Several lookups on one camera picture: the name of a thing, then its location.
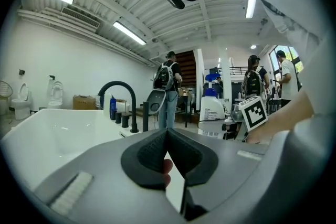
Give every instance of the jeans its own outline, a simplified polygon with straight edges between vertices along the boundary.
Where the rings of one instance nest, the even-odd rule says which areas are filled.
[[[167,91],[166,98],[159,111],[159,128],[174,128],[175,111],[179,96],[176,91]]]

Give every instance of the bottle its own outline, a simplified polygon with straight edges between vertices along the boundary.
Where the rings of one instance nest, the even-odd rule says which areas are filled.
[[[110,99],[110,119],[111,120],[115,120],[113,119],[113,112],[117,110],[117,101],[115,98],[111,98]]]
[[[110,119],[110,102],[111,102],[112,94],[111,93],[105,93],[104,94],[104,110],[103,114],[105,117]]]

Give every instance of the blue bottle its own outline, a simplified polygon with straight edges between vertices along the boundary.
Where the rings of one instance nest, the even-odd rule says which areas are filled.
[[[117,101],[115,98],[111,98],[110,100],[110,119],[115,120],[115,112],[117,111]]]

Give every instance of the person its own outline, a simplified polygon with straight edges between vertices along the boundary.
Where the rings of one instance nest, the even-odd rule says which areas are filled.
[[[326,89],[321,94],[319,85],[323,78],[333,76],[336,69],[333,44],[335,36],[330,20],[320,0],[261,0],[264,9],[278,31],[285,35],[300,55],[304,64],[299,79],[302,89],[297,98],[277,112],[270,115],[268,121],[252,130],[247,142],[256,143],[260,139],[292,129],[296,123],[312,117],[314,113],[333,113],[336,111],[334,94]],[[318,70],[316,66],[328,66]]]
[[[219,90],[219,99],[223,98],[223,92],[224,92],[224,86],[221,77],[217,78],[217,81],[219,82],[220,90]]]
[[[291,61],[286,58],[282,50],[278,50],[276,57],[281,64],[282,79],[278,80],[281,89],[281,107],[287,105],[298,93],[298,81],[296,79],[295,67]]]
[[[247,80],[247,75],[252,70],[257,71],[259,73],[261,81],[265,86],[261,95],[260,95],[260,97],[261,97],[261,99],[264,103],[264,106],[266,108],[266,102],[267,102],[266,92],[267,92],[267,89],[269,87],[269,79],[268,79],[268,74],[267,74],[266,69],[259,66],[259,61],[260,61],[260,58],[256,55],[251,55],[248,58],[247,71],[246,71],[245,76],[244,76],[244,83],[247,83],[247,81],[246,81]]]
[[[163,63],[166,66],[171,66],[174,77],[174,84],[172,87],[166,91],[166,98],[162,104],[161,110],[159,111],[159,128],[174,128],[175,123],[175,111],[178,95],[178,83],[182,82],[181,68],[176,62],[176,54],[171,51],[167,55],[167,61]]]

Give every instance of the table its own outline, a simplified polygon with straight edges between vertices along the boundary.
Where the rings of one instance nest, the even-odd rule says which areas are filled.
[[[245,99],[243,99],[243,98],[235,98],[235,103],[240,103],[240,102],[243,102],[243,101],[245,101]]]
[[[271,115],[273,112],[279,110],[281,98],[270,98],[267,102],[269,103],[269,114]]]

